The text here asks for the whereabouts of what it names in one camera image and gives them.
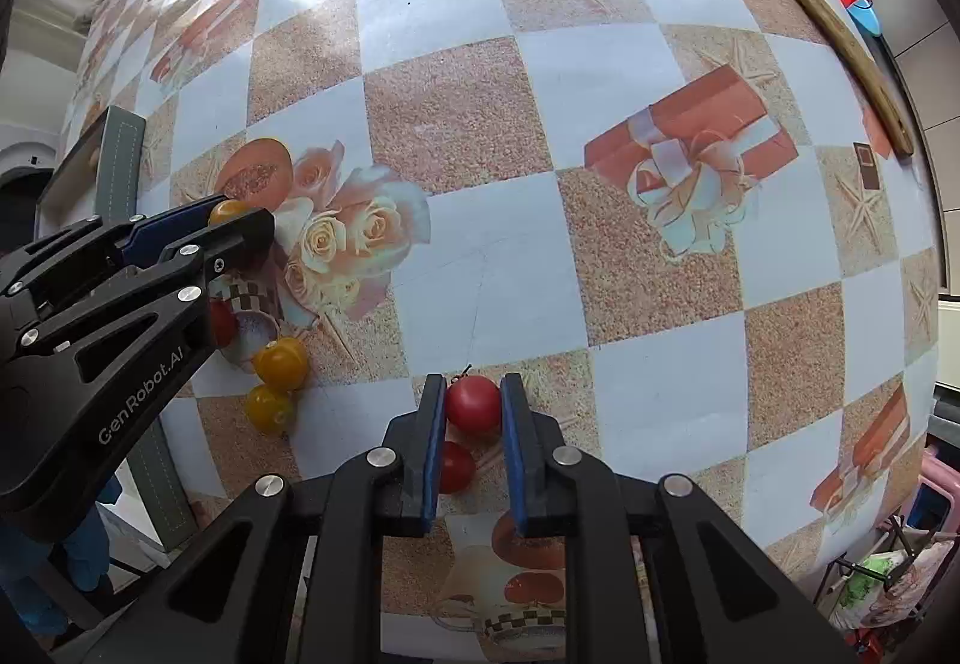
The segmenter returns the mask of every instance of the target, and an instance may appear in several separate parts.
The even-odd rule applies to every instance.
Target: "tiled wall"
[[[944,211],[950,290],[960,293],[960,39],[936,0],[874,0],[928,143]]]

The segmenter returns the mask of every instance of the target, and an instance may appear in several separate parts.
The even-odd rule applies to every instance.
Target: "silver screw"
[[[685,475],[667,475],[664,478],[664,490],[671,496],[689,496],[693,482]]]
[[[283,490],[283,477],[280,477],[280,475],[264,475],[256,481],[253,488],[260,496],[277,496]]]
[[[195,301],[200,298],[202,292],[203,290],[200,290],[196,285],[188,285],[176,295],[176,298],[181,301]]]
[[[397,460],[397,454],[389,447],[376,447],[367,453],[367,463],[370,466],[390,466]]]
[[[580,463],[582,458],[584,458],[584,454],[570,445],[560,445],[553,450],[553,459],[560,466],[574,466]]]

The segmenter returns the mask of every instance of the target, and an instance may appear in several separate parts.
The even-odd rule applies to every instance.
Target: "checkered tablecloth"
[[[685,119],[670,98],[722,76],[795,148],[762,174],[752,143],[716,131],[726,167],[665,137],[616,184],[584,154],[618,125],[634,146],[638,115]],[[108,103],[147,119],[148,215],[211,193],[248,142],[290,156],[275,283],[313,376],[289,439],[253,431],[254,378],[219,354],[171,403],[171,452],[208,515],[266,471],[334,470],[416,407],[426,374],[468,363],[522,373],[617,472],[688,473],[791,576],[916,480],[937,357],[929,186],[793,0],[107,0],[64,145]],[[460,568],[492,557],[503,463],[495,441],[465,442],[472,489],[443,498],[426,540],[387,542],[387,650],[507,656],[481,608],[523,567]],[[457,617],[463,584],[472,633],[430,617]]]

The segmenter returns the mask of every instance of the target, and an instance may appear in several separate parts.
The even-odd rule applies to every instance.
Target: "orange fruit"
[[[293,426],[294,405],[286,393],[256,386],[244,399],[243,411],[254,429],[268,437],[279,437]]]
[[[248,210],[252,208],[253,207],[246,201],[238,201],[237,199],[221,201],[210,210],[210,217],[206,220],[206,224],[216,225],[217,223],[226,223],[227,220],[233,220],[237,215],[243,215],[243,213],[248,212]]]
[[[296,390],[306,380],[310,359],[301,340],[281,336],[253,356],[253,371],[272,389]]]

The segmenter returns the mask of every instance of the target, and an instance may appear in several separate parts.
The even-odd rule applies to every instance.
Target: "wooden stick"
[[[817,23],[820,30],[827,36],[830,45],[837,51],[847,67],[856,77],[860,87],[867,97],[867,101],[874,107],[880,122],[890,137],[890,143],[896,154],[901,157],[913,155],[913,140],[907,132],[904,121],[896,109],[890,95],[887,94],[885,80],[870,56],[853,33],[844,25],[843,20],[837,17],[836,12],[824,0],[797,0],[803,10]]]

